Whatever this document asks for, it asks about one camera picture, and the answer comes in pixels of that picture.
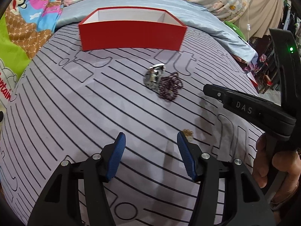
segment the metal bolt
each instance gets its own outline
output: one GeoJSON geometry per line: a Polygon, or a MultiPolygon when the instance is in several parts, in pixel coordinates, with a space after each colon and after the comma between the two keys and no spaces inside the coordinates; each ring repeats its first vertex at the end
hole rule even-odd
{"type": "Polygon", "coordinates": [[[209,159],[210,158],[210,155],[208,154],[208,153],[203,153],[202,155],[201,155],[201,157],[203,158],[203,159],[209,159]]]}
{"type": "Polygon", "coordinates": [[[63,161],[61,162],[61,165],[62,165],[63,167],[67,166],[68,164],[69,164],[69,161],[68,161],[68,160],[63,160],[63,161]]]}
{"type": "Polygon", "coordinates": [[[234,163],[237,164],[238,166],[240,166],[241,164],[243,164],[243,162],[240,159],[235,159],[234,163]]]}
{"type": "Polygon", "coordinates": [[[94,154],[94,155],[92,156],[92,158],[93,158],[94,160],[99,160],[100,157],[101,157],[101,154],[94,154]]]}

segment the light blue blanket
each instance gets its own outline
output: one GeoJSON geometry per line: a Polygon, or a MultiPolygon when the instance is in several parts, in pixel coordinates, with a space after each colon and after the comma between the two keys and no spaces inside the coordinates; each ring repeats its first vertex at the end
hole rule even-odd
{"type": "Polygon", "coordinates": [[[187,26],[207,32],[228,52],[246,62],[256,62],[256,51],[208,10],[195,3],[183,0],[83,0],[63,9],[56,28],[80,22],[95,9],[112,6],[142,6],[165,9],[187,26]]]}

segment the blue rubber tip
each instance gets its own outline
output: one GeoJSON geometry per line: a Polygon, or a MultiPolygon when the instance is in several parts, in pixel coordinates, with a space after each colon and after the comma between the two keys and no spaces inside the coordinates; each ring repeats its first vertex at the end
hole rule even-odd
{"type": "Polygon", "coordinates": [[[195,171],[195,160],[193,159],[181,133],[178,133],[177,135],[177,144],[186,168],[187,175],[191,177],[192,180],[197,179],[198,176],[195,171]]]}
{"type": "Polygon", "coordinates": [[[119,163],[121,161],[124,149],[125,149],[125,134],[119,133],[116,141],[115,141],[115,149],[112,152],[112,155],[108,161],[108,169],[106,172],[106,178],[110,181],[113,177],[115,177],[117,173],[117,169],[119,163]]]}

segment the open box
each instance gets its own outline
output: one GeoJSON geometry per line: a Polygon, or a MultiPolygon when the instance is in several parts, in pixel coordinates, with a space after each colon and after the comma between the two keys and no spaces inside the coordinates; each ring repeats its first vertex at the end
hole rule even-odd
{"type": "Polygon", "coordinates": [[[179,50],[186,29],[168,11],[147,7],[98,8],[79,23],[84,51],[123,47],[179,50]]]}

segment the watch face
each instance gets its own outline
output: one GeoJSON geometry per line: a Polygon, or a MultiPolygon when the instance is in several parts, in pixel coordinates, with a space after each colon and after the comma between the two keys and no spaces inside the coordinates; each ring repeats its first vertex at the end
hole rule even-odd
{"type": "Polygon", "coordinates": [[[149,89],[158,89],[158,82],[165,71],[164,64],[151,66],[143,78],[144,85],[149,89]]]}

